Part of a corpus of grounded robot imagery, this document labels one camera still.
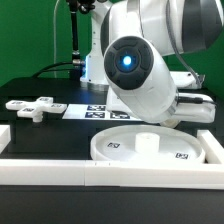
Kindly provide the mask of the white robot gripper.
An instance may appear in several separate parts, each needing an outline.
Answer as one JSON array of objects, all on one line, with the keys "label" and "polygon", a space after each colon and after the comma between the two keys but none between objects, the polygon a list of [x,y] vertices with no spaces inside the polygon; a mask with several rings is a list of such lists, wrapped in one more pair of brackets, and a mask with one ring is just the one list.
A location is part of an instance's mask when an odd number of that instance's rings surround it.
[{"label": "white robot gripper", "polygon": [[135,119],[147,123],[160,124],[178,124],[181,121],[197,122],[197,123],[212,123],[215,119],[216,106],[214,102],[206,95],[202,94],[186,94],[181,93],[180,98],[183,100],[199,100],[200,103],[182,103],[180,102],[175,112],[168,118],[164,116],[157,116],[154,120],[146,117],[141,117],[134,113],[120,98],[113,92],[112,89],[108,91],[106,109],[112,113],[127,114]]}]

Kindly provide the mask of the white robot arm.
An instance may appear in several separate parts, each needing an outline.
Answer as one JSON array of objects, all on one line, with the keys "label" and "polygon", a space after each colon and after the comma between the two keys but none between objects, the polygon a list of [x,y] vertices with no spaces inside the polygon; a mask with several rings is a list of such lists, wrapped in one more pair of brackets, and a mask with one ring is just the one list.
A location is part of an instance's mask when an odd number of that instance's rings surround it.
[{"label": "white robot arm", "polygon": [[92,49],[82,80],[107,85],[107,109],[148,123],[211,123],[209,97],[188,86],[164,58],[209,48],[224,27],[220,0],[92,0]]}]

